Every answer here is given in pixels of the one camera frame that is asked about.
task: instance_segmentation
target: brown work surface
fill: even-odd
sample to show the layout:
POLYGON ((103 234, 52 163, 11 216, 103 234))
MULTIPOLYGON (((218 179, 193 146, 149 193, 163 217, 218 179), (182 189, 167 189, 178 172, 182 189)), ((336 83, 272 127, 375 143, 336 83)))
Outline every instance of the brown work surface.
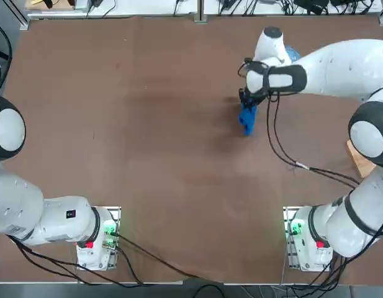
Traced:
MULTIPOLYGON (((192 274, 279 283, 282 207, 331 202, 349 189, 276 158, 266 103, 253 136, 243 136, 237 92, 245 82, 237 69, 268 25, 280 27, 302 55, 340 40, 383 38, 376 16, 32 22, 6 89, 23 113, 27 141, 5 167, 47 198, 121 205, 123 234, 192 274)), ((345 143, 357 106, 313 95, 282 99, 282 144, 307 165, 356 176, 345 143)), ((124 248, 142 280, 183 279, 124 248)), ((43 251, 71 259, 65 245, 43 251)), ((132 280, 122 261, 108 275, 132 280)), ((315 275, 287 269, 284 281, 315 275)), ((0 236, 0 281, 62 280, 34 269, 0 236)), ((342 282, 383 285, 383 240, 342 282)))

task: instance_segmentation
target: electrical wire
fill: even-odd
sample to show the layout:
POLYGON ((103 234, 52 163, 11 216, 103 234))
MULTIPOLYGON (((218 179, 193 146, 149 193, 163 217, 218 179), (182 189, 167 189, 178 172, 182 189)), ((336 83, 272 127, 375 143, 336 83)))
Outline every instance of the electrical wire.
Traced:
POLYGON ((117 7, 117 0, 114 0, 114 6, 112 8, 110 8, 108 11, 106 11, 106 13, 101 18, 104 19, 106 17, 106 15, 108 15, 116 7, 117 7))
POLYGON ((176 15, 176 11, 178 9, 179 2, 180 2, 180 0, 176 0, 176 4, 174 5, 174 10, 173 10, 173 16, 176 15))
POLYGON ((133 267, 132 267, 132 264, 129 260, 129 257, 127 256, 127 254, 123 251, 123 249, 121 249, 120 247, 117 246, 116 250, 122 255, 124 256, 126 262, 128 263, 128 267, 129 267, 129 271, 130 271, 130 274, 132 275, 132 277, 134 278, 134 280, 136 281, 136 283, 141 286, 141 287, 149 287, 150 285, 147 285, 145 284, 144 282, 142 282, 136 275, 135 273, 135 270, 133 270, 133 267))
POLYGON ((183 274, 183 275, 185 275, 185 276, 187 276, 187 277, 189 277, 189 278, 200 278, 199 276, 196 276, 196 275, 187 273, 187 272, 185 272, 185 271, 183 271, 183 270, 180 270, 179 268, 177 268, 177 267, 175 267, 175 266, 169 264, 169 263, 166 262, 165 260, 163 260, 163 259, 157 257, 156 255, 150 253, 149 251, 147 251, 146 249, 144 249, 144 248, 141 247, 140 245, 136 244, 135 242, 129 240, 128 238, 126 238, 126 237, 124 237, 124 236, 122 236, 122 235, 120 235, 120 234, 118 234, 118 233, 110 233, 110 235, 115 236, 115 237, 119 237, 119 238, 125 240, 126 242, 128 242, 129 244, 131 244, 132 246, 134 246, 135 248, 141 250, 141 251, 144 252, 145 254, 151 256, 153 259, 159 261, 161 264, 164 264, 166 267, 171 268, 172 270, 176 271, 177 273, 183 274))
POLYGON ((203 289, 205 289, 206 287, 214 287, 216 290, 218 290, 220 292, 220 295, 222 296, 222 298, 226 298, 226 296, 224 295, 223 291, 221 288, 219 288, 218 286, 216 286, 215 284, 205 284, 203 285, 202 287, 200 287, 195 293, 194 295, 192 296, 192 298, 196 298, 198 293, 200 293, 200 291, 202 291, 203 289))
POLYGON ((243 17, 246 16, 246 15, 248 14, 249 8, 251 8, 252 4, 253 4, 253 0, 251 1, 251 3, 250 3, 249 5, 248 5, 248 0, 246 0, 246 10, 245 10, 245 12, 242 14, 243 17))
POLYGON ((96 276, 99 276, 101 279, 104 279, 105 281, 109 281, 109 282, 112 282, 113 284, 116 284, 120 287, 124 287, 124 288, 127 288, 127 289, 131 289, 131 288, 134 288, 134 287, 140 287, 139 285, 134 285, 134 286, 126 286, 125 284, 121 284, 120 282, 117 282, 113 279, 110 279, 110 278, 107 278, 93 270, 90 270, 89 268, 87 267, 84 267, 84 266, 81 266, 80 264, 77 264, 77 263, 72 263, 72 262, 66 262, 66 261, 62 261, 62 260, 57 260, 55 258, 51 258, 49 256, 45 256, 43 254, 40 254, 40 253, 36 253, 34 250, 32 250, 31 248, 25 246, 23 243, 21 243, 18 239, 16 239, 15 237, 13 236, 10 236, 8 235, 8 237, 17 245, 17 247, 19 248, 22 248, 23 251, 29 253, 30 255, 33 255, 33 256, 36 256, 38 258, 41 258, 41 259, 44 259, 44 260, 48 260, 50 262, 54 262, 54 263, 58 263, 58 264, 63 264, 63 265, 69 265, 69 266, 75 266, 77 268, 81 268, 89 273, 92 273, 93 275, 96 275, 96 276))
POLYGON ((42 270, 44 270, 44 271, 46 271, 46 272, 53 273, 53 274, 56 274, 56 275, 59 275, 59 276, 64 276, 64 277, 67 277, 67 278, 73 278, 73 279, 76 279, 76 280, 78 280, 79 282, 83 282, 84 284, 87 284, 87 285, 89 285, 89 286, 98 286, 98 285, 100 285, 100 284, 91 284, 91 283, 89 283, 89 282, 87 282, 87 281, 82 280, 82 279, 81 279, 79 276, 77 276, 75 273, 71 272, 70 270, 68 270, 67 268, 65 268, 64 266, 58 264, 58 263, 55 262, 55 261, 51 261, 51 260, 49 260, 52 264, 54 264, 54 265, 60 267, 61 269, 65 270, 65 271, 68 272, 70 275, 68 275, 68 274, 64 274, 64 273, 61 273, 61 272, 58 272, 58 271, 54 271, 54 270, 51 270, 51 269, 48 269, 48 268, 42 266, 41 264, 38 264, 38 263, 36 263, 35 261, 33 261, 33 260, 27 255, 27 253, 25 252, 25 250, 24 250, 20 245, 18 245, 17 243, 15 243, 15 244, 16 244, 16 247, 20 250, 20 252, 21 252, 22 255, 24 256, 24 258, 25 258, 28 262, 30 262, 30 263, 33 264, 34 266, 36 266, 36 267, 38 267, 38 268, 40 268, 40 269, 42 269, 42 270))
POLYGON ((297 160, 295 160, 294 158, 290 157, 286 151, 284 150, 282 144, 281 144, 281 141, 279 140, 279 137, 278 137, 278 134, 277 134, 277 127, 276 127, 276 124, 277 124, 277 115, 278 115, 278 110, 279 110, 279 104, 280 104, 280 100, 281 100, 281 96, 280 94, 278 93, 277 94, 277 98, 276 99, 271 99, 271 95, 268 97, 268 105, 267 105, 267 116, 266 116, 266 126, 267 126, 267 135, 268 135, 268 140, 269 140, 269 144, 270 144, 270 147, 272 149, 272 151, 277 155, 277 157, 279 159, 281 159, 283 162, 285 162, 286 164, 288 164, 289 166, 293 167, 293 168, 304 168, 304 169, 307 169, 308 171, 311 171, 313 173, 316 173, 316 174, 319 174, 321 176, 324 176, 324 177, 327 177, 327 178, 330 178, 330 179, 333 179, 335 181, 338 181, 339 183, 341 184, 344 184, 344 185, 347 185, 349 186, 350 188, 354 189, 355 187, 350 184, 350 183, 347 183, 346 181, 344 180, 341 180, 341 179, 338 179, 334 176, 338 176, 338 177, 341 177, 341 178, 344 178, 344 179, 347 179, 348 181, 351 181, 355 184, 359 184, 359 182, 357 180, 355 180, 354 178, 352 177, 349 177, 347 175, 343 175, 343 174, 340 174, 340 173, 337 173, 337 172, 334 172, 334 171, 330 171, 330 170, 327 170, 327 169, 320 169, 320 168, 316 168, 316 167, 307 167, 305 165, 303 165, 302 163, 299 163, 297 160), (275 115, 274 115, 274 134, 275 134, 275 138, 276 138, 276 141, 277 141, 277 144, 279 146, 279 148, 281 149, 282 153, 285 155, 285 157, 281 156, 277 151, 276 149, 274 148, 274 145, 273 145, 273 141, 271 139, 271 134, 270 134, 270 131, 269 131, 269 110, 270 110, 270 105, 272 102, 276 102, 277 103, 277 106, 276 106, 276 111, 275 111, 275 115))
POLYGON ((87 13, 86 13, 85 19, 88 18, 89 13, 92 11, 93 8, 94 8, 94 6, 91 4, 90 7, 89 7, 89 9, 88 9, 88 11, 87 11, 87 13))
POLYGON ((245 294, 246 294, 249 298, 255 298, 255 297, 252 296, 251 293, 249 293, 249 291, 246 289, 245 286, 241 286, 241 289, 242 289, 242 291, 245 292, 245 294))
MULTIPOLYGON (((332 288, 329 288, 327 290, 324 290, 326 292, 328 291, 332 291, 339 283, 339 279, 340 279, 340 276, 341 274, 343 273, 343 271, 345 270, 346 266, 348 264, 350 264, 352 261, 358 259, 361 255, 363 255, 369 247, 372 246, 372 244, 375 242, 376 239, 378 239, 379 235, 383 232, 383 223, 382 225, 379 227, 379 229, 377 230, 377 232, 373 235, 373 237, 371 238, 371 240, 367 243, 367 245, 359 252, 357 253, 356 255, 354 255, 353 257, 351 258, 348 258, 348 259, 345 259, 344 262, 340 262, 341 264, 339 265, 339 267, 337 267, 336 269, 334 269, 328 276, 327 278, 322 282, 322 284, 326 284, 332 277, 333 275, 336 273, 336 272, 339 272, 338 273, 338 278, 336 280, 336 283, 333 285, 332 288)), ((301 296, 298 296, 296 293, 295 293, 295 290, 294 293, 295 295, 298 297, 298 298, 303 298, 303 297, 306 297, 306 296, 310 296, 310 295, 313 295, 314 293, 316 293, 317 291, 321 291, 322 288, 321 287, 316 287, 312 292, 309 292, 307 294, 304 294, 304 295, 301 295, 301 296)))
POLYGON ((250 16, 253 16, 253 14, 255 13, 255 8, 256 8, 257 4, 258 4, 258 0, 255 0, 255 3, 253 4, 252 10, 249 13, 250 16))
POLYGON ((12 43, 9 40, 9 37, 6 35, 4 29, 2 29, 1 26, 0 26, 0 33, 2 33, 3 37, 5 38, 5 41, 7 43, 7 47, 8 47, 8 50, 9 50, 8 59, 7 59, 7 66, 6 66, 6 69, 5 69, 4 73, 1 76, 1 79, 0 79, 0 91, 1 91, 1 88, 2 88, 2 86, 3 86, 3 84, 4 84, 5 80, 6 80, 8 72, 9 72, 9 68, 11 67, 11 64, 12 64, 13 50, 12 50, 12 43))
POLYGON ((235 5, 234 9, 231 11, 231 13, 229 14, 230 16, 232 16, 235 12, 235 9, 237 9, 237 7, 241 4, 243 0, 239 0, 238 3, 235 5))

